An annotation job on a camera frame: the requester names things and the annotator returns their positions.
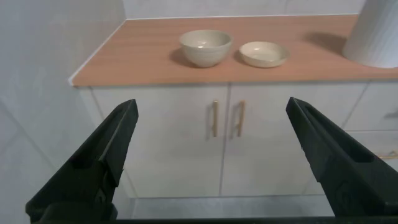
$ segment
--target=white vase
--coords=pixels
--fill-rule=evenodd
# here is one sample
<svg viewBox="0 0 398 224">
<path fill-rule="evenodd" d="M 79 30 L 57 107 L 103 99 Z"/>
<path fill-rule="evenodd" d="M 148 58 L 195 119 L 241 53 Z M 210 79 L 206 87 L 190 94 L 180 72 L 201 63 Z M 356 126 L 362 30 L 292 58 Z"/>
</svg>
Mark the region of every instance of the white vase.
<svg viewBox="0 0 398 224">
<path fill-rule="evenodd" d="M 363 65 L 398 67 L 398 0 L 367 0 L 343 55 Z"/>
</svg>

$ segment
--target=white cabinet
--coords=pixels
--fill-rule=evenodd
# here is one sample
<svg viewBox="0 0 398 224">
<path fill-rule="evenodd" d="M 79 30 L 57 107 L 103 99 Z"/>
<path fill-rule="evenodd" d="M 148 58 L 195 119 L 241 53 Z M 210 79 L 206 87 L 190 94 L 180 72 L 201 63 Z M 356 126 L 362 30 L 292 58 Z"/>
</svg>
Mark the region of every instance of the white cabinet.
<svg viewBox="0 0 398 224">
<path fill-rule="evenodd" d="M 227 85 L 94 88 L 107 116 L 136 99 L 139 119 L 124 163 L 138 197 L 218 196 Z M 218 135 L 213 137 L 213 101 Z"/>
<path fill-rule="evenodd" d="M 232 84 L 222 195 L 318 194 L 313 175 L 285 112 L 291 96 L 342 125 L 364 83 Z M 241 137 L 239 102 L 246 101 Z"/>
<path fill-rule="evenodd" d="M 345 130 L 398 130 L 398 83 L 370 83 Z"/>
</svg>

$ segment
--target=wall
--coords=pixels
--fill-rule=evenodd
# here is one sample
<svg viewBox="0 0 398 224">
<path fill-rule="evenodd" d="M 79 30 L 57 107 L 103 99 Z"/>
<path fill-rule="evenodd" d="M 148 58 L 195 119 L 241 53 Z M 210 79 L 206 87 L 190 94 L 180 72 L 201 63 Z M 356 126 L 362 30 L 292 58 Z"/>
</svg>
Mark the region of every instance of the wall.
<svg viewBox="0 0 398 224">
<path fill-rule="evenodd" d="M 364 0 L 123 0 L 128 19 L 356 14 Z"/>
<path fill-rule="evenodd" d="M 125 19 L 121 0 L 2 0 L 0 220 L 25 203 L 95 129 L 67 78 Z"/>
</svg>

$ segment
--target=cabinet handle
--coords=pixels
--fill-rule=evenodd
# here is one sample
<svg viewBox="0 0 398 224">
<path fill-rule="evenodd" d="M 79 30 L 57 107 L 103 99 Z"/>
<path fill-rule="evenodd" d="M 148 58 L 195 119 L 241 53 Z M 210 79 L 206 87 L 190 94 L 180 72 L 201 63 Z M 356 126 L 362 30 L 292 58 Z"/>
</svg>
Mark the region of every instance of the cabinet handle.
<svg viewBox="0 0 398 224">
<path fill-rule="evenodd" d="M 242 135 L 242 127 L 243 127 L 243 119 L 244 119 L 244 110 L 246 107 L 246 102 L 242 100 L 240 103 L 241 105 L 241 114 L 239 115 L 239 123 L 238 123 L 238 137 Z"/>
<path fill-rule="evenodd" d="M 218 122 L 218 101 L 213 101 L 213 137 L 217 137 L 217 122 Z"/>
<path fill-rule="evenodd" d="M 390 152 L 389 155 L 383 156 L 383 155 L 377 155 L 380 159 L 398 159 L 398 153 L 395 151 Z"/>
</svg>

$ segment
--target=bowl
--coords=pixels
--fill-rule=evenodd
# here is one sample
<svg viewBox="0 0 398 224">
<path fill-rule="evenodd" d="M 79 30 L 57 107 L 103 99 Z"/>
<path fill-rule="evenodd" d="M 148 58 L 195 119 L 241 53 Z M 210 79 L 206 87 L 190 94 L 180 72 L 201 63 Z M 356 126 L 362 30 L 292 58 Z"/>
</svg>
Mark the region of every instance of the bowl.
<svg viewBox="0 0 398 224">
<path fill-rule="evenodd" d="M 226 57 L 232 37 L 218 30 L 195 30 L 182 35 L 180 43 L 189 61 L 198 67 L 208 68 Z"/>
<path fill-rule="evenodd" d="M 242 45 L 239 52 L 247 64 L 259 68 L 282 65 L 290 56 L 286 48 L 275 43 L 260 41 Z"/>
</svg>

